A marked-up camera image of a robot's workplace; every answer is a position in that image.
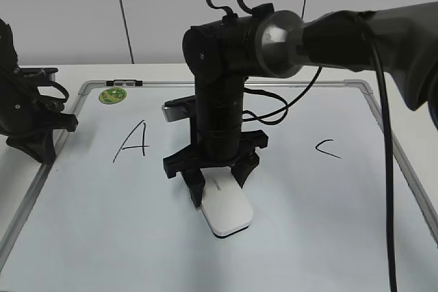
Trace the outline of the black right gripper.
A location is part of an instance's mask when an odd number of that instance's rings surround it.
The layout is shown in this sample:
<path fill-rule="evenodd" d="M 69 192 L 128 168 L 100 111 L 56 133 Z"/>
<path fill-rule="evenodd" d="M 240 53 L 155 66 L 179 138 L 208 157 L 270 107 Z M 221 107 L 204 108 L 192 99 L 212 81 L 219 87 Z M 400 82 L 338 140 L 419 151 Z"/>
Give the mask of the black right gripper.
<path fill-rule="evenodd" d="M 242 132 L 237 153 L 226 160 L 208 157 L 204 147 L 190 144 L 163 159 L 164 172 L 168 178 L 174 178 L 177 172 L 181 172 L 194 206 L 200 207 L 205 187 L 200 169 L 231 167 L 231 174 L 242 189 L 251 172 L 259 165 L 255 149 L 267 146 L 268 136 L 262 130 Z"/>

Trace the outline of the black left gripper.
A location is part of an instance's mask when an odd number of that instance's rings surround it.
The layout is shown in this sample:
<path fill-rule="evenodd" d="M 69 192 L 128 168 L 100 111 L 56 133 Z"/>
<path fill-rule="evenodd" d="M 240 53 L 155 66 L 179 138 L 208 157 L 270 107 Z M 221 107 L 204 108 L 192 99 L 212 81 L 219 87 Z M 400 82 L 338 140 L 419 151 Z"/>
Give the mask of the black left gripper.
<path fill-rule="evenodd" d="M 1 134 L 6 144 L 39 163 L 52 163 L 56 158 L 53 132 L 77 128 L 75 115 L 65 114 L 69 93 L 55 81 L 33 80 L 14 74 L 18 55 L 12 29 L 1 21 Z"/>

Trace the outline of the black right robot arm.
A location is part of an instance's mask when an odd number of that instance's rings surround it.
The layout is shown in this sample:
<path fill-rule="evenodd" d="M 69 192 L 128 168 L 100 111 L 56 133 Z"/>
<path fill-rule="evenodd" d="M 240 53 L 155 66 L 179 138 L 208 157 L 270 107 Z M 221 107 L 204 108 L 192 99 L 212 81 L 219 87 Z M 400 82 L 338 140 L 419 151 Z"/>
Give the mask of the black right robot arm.
<path fill-rule="evenodd" d="M 423 104 L 437 119 L 437 4 L 377 11 L 331 12 L 304 22 L 271 4 L 239 17 L 189 28 L 183 56 L 194 94 L 167 101 L 168 121 L 188 118 L 188 146 L 164 159 L 168 178 L 181 173 L 192 202 L 201 204 L 204 168 L 228 167 L 239 185 L 259 164 L 263 131 L 242 130 L 244 83 L 249 77 L 286 79 L 303 66 L 360 72 L 376 66 L 395 81 L 405 105 Z"/>

